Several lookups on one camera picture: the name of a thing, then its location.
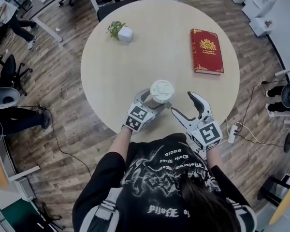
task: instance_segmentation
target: sleeve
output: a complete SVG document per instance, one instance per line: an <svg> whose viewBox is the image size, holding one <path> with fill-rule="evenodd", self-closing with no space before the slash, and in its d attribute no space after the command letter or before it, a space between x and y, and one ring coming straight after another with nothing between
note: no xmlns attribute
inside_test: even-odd
<svg viewBox="0 0 290 232"><path fill-rule="evenodd" d="M111 188L119 187L124 171L125 161L117 152L109 152L99 161L90 181L74 204L72 221L75 232L79 231L91 208L105 200Z"/></svg>
<svg viewBox="0 0 290 232"><path fill-rule="evenodd" d="M250 206L240 191L218 166L212 167L211 172L218 182L221 192L225 197L232 199L240 205Z"/></svg>

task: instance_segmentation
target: long dark hair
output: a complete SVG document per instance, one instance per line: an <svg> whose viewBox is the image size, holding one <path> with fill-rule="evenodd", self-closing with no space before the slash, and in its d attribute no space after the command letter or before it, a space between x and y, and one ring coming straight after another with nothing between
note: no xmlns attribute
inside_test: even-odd
<svg viewBox="0 0 290 232"><path fill-rule="evenodd" d="M232 205L209 192L203 180L189 178L185 172L180 177L179 188L191 215L192 226L198 220L207 232L239 231Z"/></svg>

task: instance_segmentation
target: wooden floor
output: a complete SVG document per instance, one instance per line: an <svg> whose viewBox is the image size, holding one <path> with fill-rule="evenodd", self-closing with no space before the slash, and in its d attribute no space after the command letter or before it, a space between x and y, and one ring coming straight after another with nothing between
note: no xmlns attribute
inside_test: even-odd
<svg viewBox="0 0 290 232"><path fill-rule="evenodd" d="M274 80L274 73L281 70L275 52L267 38L254 35L241 5L231 0L187 0L187 3L212 17L236 50L241 80L228 122L229 126L241 122L253 86L263 80ZM61 29L62 43L39 28L34 33L36 45L29 51L27 43L9 31L0 50L8 49L5 57L14 54L17 63L24 62L34 69L23 78L29 94L22 96L20 104L39 103L49 108L61 149L84 161L93 172L115 135L92 111L81 84L82 51L98 23L96 13L89 0L77 0L72 8L64 5L49 9L41 19L51 28ZM255 88L245 119L245 125L262 142L275 139L284 128L283 119L268 117L264 106L269 101L262 88ZM226 137L226 123L221 127ZM245 128L240 134L253 140ZM287 131L275 143L283 145L286 134ZM19 170L40 165L41 170L29 176L32 188L39 202L45 202L52 214L63 217L59 224L66 226L65 231L73 231L72 207L89 180L86 167L58 150L50 127L47 130L35 127L9 136L9 145ZM256 196L265 179L290 171L290 152L286 154L278 146L253 144L236 137L234 144L221 146L221 153L227 176L256 211L264 205Z"/></svg>

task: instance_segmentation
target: paper cup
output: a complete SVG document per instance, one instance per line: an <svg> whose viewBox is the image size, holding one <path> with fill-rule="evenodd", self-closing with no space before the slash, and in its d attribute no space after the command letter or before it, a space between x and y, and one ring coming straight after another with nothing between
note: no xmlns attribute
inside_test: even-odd
<svg viewBox="0 0 290 232"><path fill-rule="evenodd" d="M169 102L174 92L173 85L167 80L158 80L150 87L152 99L159 104Z"/></svg>

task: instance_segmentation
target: small potted plant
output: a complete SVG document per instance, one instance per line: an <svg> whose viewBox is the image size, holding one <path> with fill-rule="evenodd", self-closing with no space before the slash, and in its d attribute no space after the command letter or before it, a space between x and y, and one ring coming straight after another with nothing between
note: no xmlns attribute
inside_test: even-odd
<svg viewBox="0 0 290 232"><path fill-rule="evenodd" d="M116 38L121 41L130 42L133 37L132 29L126 26L126 23L113 21L108 27L107 32L110 32L111 38Z"/></svg>

